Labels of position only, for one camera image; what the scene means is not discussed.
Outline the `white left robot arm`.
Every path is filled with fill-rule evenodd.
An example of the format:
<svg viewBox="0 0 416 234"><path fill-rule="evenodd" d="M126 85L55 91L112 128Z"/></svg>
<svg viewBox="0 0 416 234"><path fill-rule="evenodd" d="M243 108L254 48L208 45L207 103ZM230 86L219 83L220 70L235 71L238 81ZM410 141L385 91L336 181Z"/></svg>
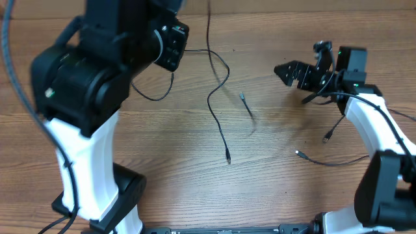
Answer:
<svg viewBox="0 0 416 234"><path fill-rule="evenodd" d="M150 64L179 66L189 27L176 0L88 0L31 64L36 110L59 143L64 185L54 211L94 233L142 233L146 178L113 160L113 136L131 81Z"/></svg>

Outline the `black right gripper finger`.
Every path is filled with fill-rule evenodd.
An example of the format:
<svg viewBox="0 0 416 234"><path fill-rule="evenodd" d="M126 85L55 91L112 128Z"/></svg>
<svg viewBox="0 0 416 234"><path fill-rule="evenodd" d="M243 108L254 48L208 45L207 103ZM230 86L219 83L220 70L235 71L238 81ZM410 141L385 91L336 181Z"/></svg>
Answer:
<svg viewBox="0 0 416 234"><path fill-rule="evenodd" d="M305 66L307 66L307 64L304 62L292 60L285 64L281 64L280 68L284 70L302 70Z"/></svg>
<svg viewBox="0 0 416 234"><path fill-rule="evenodd" d="M300 86L304 68L302 70L284 70L280 68L280 65L277 65L274 68L274 73L286 86L292 86L294 81L298 81L298 86Z"/></svg>

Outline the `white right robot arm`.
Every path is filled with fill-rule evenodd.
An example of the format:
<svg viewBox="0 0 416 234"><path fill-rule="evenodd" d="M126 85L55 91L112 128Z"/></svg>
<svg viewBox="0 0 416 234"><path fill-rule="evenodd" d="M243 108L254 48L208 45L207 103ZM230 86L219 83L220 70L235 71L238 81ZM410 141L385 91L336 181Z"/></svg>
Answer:
<svg viewBox="0 0 416 234"><path fill-rule="evenodd" d="M357 129L370 163L354 203L321 213L309 224L282 224L279 233L389 233L415 229L415 144L390 115L374 84L365 82L367 50L341 46L333 55L330 42L315 44L317 63L297 60L275 66L287 86L298 81L303 99L330 98Z"/></svg>

